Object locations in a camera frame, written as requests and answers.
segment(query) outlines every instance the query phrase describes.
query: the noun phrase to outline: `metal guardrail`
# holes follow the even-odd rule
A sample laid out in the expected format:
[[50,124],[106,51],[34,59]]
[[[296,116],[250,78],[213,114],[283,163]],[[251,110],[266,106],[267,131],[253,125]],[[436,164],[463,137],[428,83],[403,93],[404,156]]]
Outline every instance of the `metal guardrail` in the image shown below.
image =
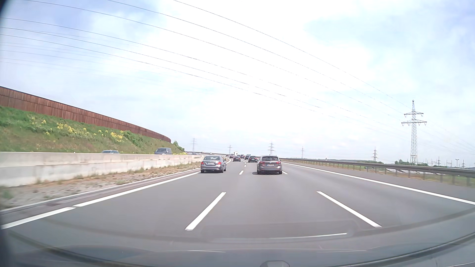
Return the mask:
[[414,165],[399,165],[399,164],[382,164],[382,163],[369,163],[369,162],[343,162],[343,161],[326,161],[326,160],[311,160],[311,159],[299,159],[299,158],[280,158],[283,161],[291,161],[291,162],[301,162],[307,164],[315,164],[320,166],[329,166],[329,167],[336,167],[339,168],[340,165],[342,168],[346,166],[346,169],[350,169],[352,166],[353,170],[361,171],[361,167],[369,172],[379,173],[381,171],[384,174],[388,174],[388,170],[394,170],[394,174],[399,176],[398,174],[407,175],[411,178],[422,178],[423,180],[435,180],[428,177],[427,174],[434,174],[438,175],[439,178],[436,181],[444,182],[444,177],[447,175],[451,175],[451,184],[457,184],[456,180],[466,178],[465,186],[471,185],[471,178],[475,178],[475,170],[470,169],[459,169],[459,168],[441,168],[441,167],[426,167],[426,166],[414,166]]

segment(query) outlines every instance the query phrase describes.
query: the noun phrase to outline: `solid white line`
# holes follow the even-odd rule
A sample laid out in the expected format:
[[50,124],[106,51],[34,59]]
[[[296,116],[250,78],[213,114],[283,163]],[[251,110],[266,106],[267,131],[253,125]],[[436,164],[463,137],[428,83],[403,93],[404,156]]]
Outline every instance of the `solid white line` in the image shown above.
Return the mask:
[[68,211],[68,210],[73,210],[73,209],[75,209],[75,208],[66,207],[66,208],[62,208],[62,209],[58,209],[58,210],[53,210],[53,211],[50,211],[50,212],[45,212],[43,214],[39,214],[39,215],[36,215],[36,216],[32,216],[32,217],[29,217],[29,218],[25,218],[25,219],[21,219],[21,220],[17,220],[17,221],[11,222],[11,223],[4,224],[4,225],[1,226],[1,228],[2,229],[7,229],[7,228],[10,228],[10,227],[14,227],[14,226],[17,226],[17,225],[20,225],[20,224],[24,224],[24,223],[27,223],[27,222],[31,222],[31,221],[34,221],[34,220],[38,220],[38,219],[41,219],[41,218],[44,218],[44,217],[48,217],[48,216],[51,216],[51,215],[55,215],[55,214],[65,212],[65,211]]
[[215,198],[213,200],[213,202],[211,202],[211,204],[209,206],[206,207],[206,209],[204,211],[202,211],[198,217],[196,217],[186,228],[185,230],[187,231],[191,231],[193,229],[195,229],[195,227],[201,222],[201,220],[203,220],[205,218],[205,216],[211,211],[211,209],[216,206],[216,204],[224,197],[224,195],[226,194],[226,192],[221,192],[221,194],[219,194],[219,196],[217,198]]
[[351,212],[353,215],[355,215],[356,217],[360,218],[361,220],[367,222],[367,223],[370,224],[371,226],[376,227],[376,228],[381,227],[381,225],[379,225],[379,224],[375,223],[374,221],[372,221],[372,220],[366,218],[365,216],[359,214],[357,211],[355,211],[355,210],[353,210],[352,208],[350,208],[350,207],[344,205],[343,203],[341,203],[341,202],[339,202],[338,200],[336,200],[336,199],[330,197],[329,195],[327,195],[327,194],[325,194],[325,193],[323,193],[323,192],[321,192],[321,191],[317,191],[317,193],[319,193],[319,194],[321,194],[322,196],[328,198],[328,199],[331,200],[333,203],[335,203],[335,204],[337,204],[338,206],[344,208],[345,210]]
[[455,200],[455,201],[459,201],[459,202],[463,202],[463,203],[475,205],[475,202],[473,202],[473,201],[464,200],[464,199],[459,199],[459,198],[454,198],[454,197],[450,197],[450,196],[446,196],[446,195],[442,195],[442,194],[432,193],[432,192],[429,192],[429,191],[414,189],[414,188],[410,188],[410,187],[406,187],[406,186],[402,186],[402,185],[397,185],[397,184],[392,184],[392,183],[383,182],[383,181],[376,181],[376,180],[366,179],[366,178],[362,178],[362,177],[358,177],[358,176],[353,176],[353,175],[348,175],[348,174],[343,174],[343,173],[338,173],[338,172],[331,172],[331,171],[327,171],[327,170],[320,170],[320,169],[316,169],[316,168],[312,168],[312,167],[307,167],[307,166],[302,166],[302,165],[297,165],[297,164],[290,164],[290,163],[286,163],[286,162],[285,162],[285,164],[294,165],[294,166],[299,166],[299,167],[308,168],[308,169],[313,169],[313,170],[317,170],[317,171],[321,171],[321,172],[329,172],[329,173],[333,173],[333,174],[339,174],[339,175],[342,175],[342,176],[347,176],[347,177],[352,177],[352,178],[356,178],[356,179],[361,179],[361,180],[364,180],[364,181],[371,181],[371,182],[375,182],[375,183],[385,184],[385,185],[394,186],[394,187],[397,187],[397,188],[402,188],[402,189],[406,189],[406,190],[411,190],[411,191],[414,191],[414,192],[424,193],[424,194],[431,195],[431,196],[436,196],[436,197],[445,198],[445,199],[448,199],[448,200]]
[[328,235],[319,235],[319,236],[307,236],[307,237],[269,238],[269,239],[321,238],[321,237],[342,236],[342,235],[346,235],[346,234],[347,234],[347,233],[341,233],[341,234],[328,234]]
[[178,179],[181,179],[181,178],[185,178],[185,177],[197,174],[197,173],[198,172],[190,173],[190,174],[183,175],[183,176],[180,176],[180,177],[177,177],[177,178],[173,178],[173,179],[166,180],[166,181],[161,181],[161,182],[158,182],[158,183],[149,184],[149,185],[146,185],[146,186],[142,186],[142,187],[135,188],[135,189],[128,190],[128,191],[124,191],[124,192],[120,192],[120,193],[110,195],[110,196],[107,196],[107,197],[103,197],[103,198],[99,198],[99,199],[95,199],[95,200],[91,200],[91,201],[86,201],[86,202],[83,202],[83,203],[73,205],[73,207],[84,207],[84,206],[94,204],[94,203],[97,203],[97,202],[100,202],[100,201],[108,200],[108,199],[111,199],[111,198],[123,196],[123,195],[126,195],[126,194],[130,194],[130,193],[133,193],[133,192],[143,190],[143,189],[147,189],[147,188],[152,187],[152,186],[156,186],[156,185],[164,184],[166,182],[171,182],[171,181],[175,181],[175,180],[178,180]]

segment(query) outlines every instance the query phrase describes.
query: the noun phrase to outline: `field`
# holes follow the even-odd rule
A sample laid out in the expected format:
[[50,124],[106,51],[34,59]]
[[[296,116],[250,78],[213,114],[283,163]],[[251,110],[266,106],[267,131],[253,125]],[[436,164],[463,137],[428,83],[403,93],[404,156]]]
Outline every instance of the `field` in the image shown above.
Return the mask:
[[153,153],[175,145],[130,131],[120,131],[59,117],[0,106],[0,151],[98,153]]

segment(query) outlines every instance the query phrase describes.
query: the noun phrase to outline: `dashed white line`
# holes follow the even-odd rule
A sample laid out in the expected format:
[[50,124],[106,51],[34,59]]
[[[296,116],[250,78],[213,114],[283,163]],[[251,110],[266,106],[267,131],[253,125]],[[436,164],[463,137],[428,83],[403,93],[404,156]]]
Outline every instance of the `dashed white line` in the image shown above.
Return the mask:
[[336,199],[330,197],[329,195],[327,195],[327,194],[325,194],[325,193],[323,193],[323,192],[321,192],[321,191],[317,191],[317,193],[319,193],[319,194],[321,194],[322,196],[328,198],[330,201],[332,201],[333,203],[337,204],[338,206],[344,208],[345,210],[351,212],[353,215],[355,215],[356,217],[360,218],[361,220],[367,222],[367,223],[370,224],[371,226],[376,227],[376,228],[380,228],[380,227],[381,227],[381,225],[379,225],[379,224],[375,223],[374,221],[372,221],[372,220],[366,218],[365,216],[359,214],[357,211],[355,211],[355,210],[353,210],[352,208],[350,208],[350,207],[344,205],[343,203],[341,203],[341,202],[339,202],[338,200],[336,200]]
[[43,214],[39,214],[39,215],[36,215],[36,216],[32,216],[32,217],[29,217],[29,218],[25,218],[25,219],[21,219],[21,220],[17,220],[17,221],[11,222],[11,223],[4,224],[4,225],[1,226],[1,228],[2,229],[7,229],[7,228],[10,228],[10,227],[14,227],[14,226],[17,226],[17,225],[20,225],[20,224],[24,224],[24,223],[31,222],[31,221],[34,221],[34,220],[42,219],[44,217],[48,217],[48,216],[51,216],[51,215],[55,215],[55,214],[65,212],[65,211],[68,211],[68,210],[73,210],[73,209],[75,209],[75,208],[66,207],[66,208],[62,208],[62,209],[58,209],[58,210],[53,210],[53,211],[50,211],[50,212],[45,212]]
[[419,192],[419,193],[423,193],[423,194],[427,194],[427,195],[431,195],[431,196],[445,198],[445,199],[448,199],[448,200],[455,200],[455,201],[475,205],[475,202],[470,201],[470,200],[454,198],[454,197],[450,197],[450,196],[446,196],[446,195],[442,195],[442,194],[437,194],[437,193],[432,193],[432,192],[429,192],[429,191],[419,190],[419,189],[415,189],[415,188],[410,188],[410,187],[406,187],[406,186],[402,186],[402,185],[392,184],[392,183],[383,182],[383,181],[376,181],[376,180],[366,179],[366,178],[363,178],[363,177],[358,177],[358,176],[353,176],[353,175],[348,175],[348,174],[343,174],[343,173],[338,173],[338,172],[331,172],[331,171],[327,171],[327,170],[321,170],[321,169],[316,169],[316,168],[297,165],[297,164],[290,164],[290,163],[286,163],[286,162],[285,162],[285,164],[289,164],[289,165],[293,165],[293,166],[299,166],[299,167],[308,168],[308,169],[313,169],[313,170],[317,170],[317,171],[321,171],[321,172],[329,172],[329,173],[333,173],[333,174],[339,174],[339,175],[342,175],[342,176],[352,177],[352,178],[356,178],[356,179],[360,179],[360,180],[364,180],[364,181],[371,181],[371,182],[375,182],[375,183],[379,183],[379,184],[385,184],[385,185],[394,186],[394,187],[402,188],[402,189],[406,189],[406,190],[411,190],[411,191],[414,191],[414,192]]
[[211,202],[211,204],[209,206],[206,207],[206,209],[204,211],[202,211],[198,217],[196,217],[186,228],[185,230],[186,231],[191,231],[193,229],[195,229],[195,227],[201,222],[201,220],[203,220],[205,218],[205,216],[213,209],[214,206],[216,206],[216,204],[224,197],[224,195],[226,194],[226,192],[221,192],[221,194],[219,194],[219,196],[217,198],[215,198],[213,200],[213,202]]

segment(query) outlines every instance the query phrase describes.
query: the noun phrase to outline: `gray sedan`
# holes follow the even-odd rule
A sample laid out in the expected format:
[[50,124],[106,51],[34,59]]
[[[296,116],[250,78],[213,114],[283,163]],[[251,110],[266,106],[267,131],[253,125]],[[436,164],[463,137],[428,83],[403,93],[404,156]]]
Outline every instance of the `gray sedan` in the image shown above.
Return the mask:
[[226,171],[226,162],[223,157],[219,155],[206,156],[201,162],[201,173],[205,171]]
[[282,174],[282,163],[277,156],[261,156],[260,161],[257,163],[257,174],[263,172],[277,172]]

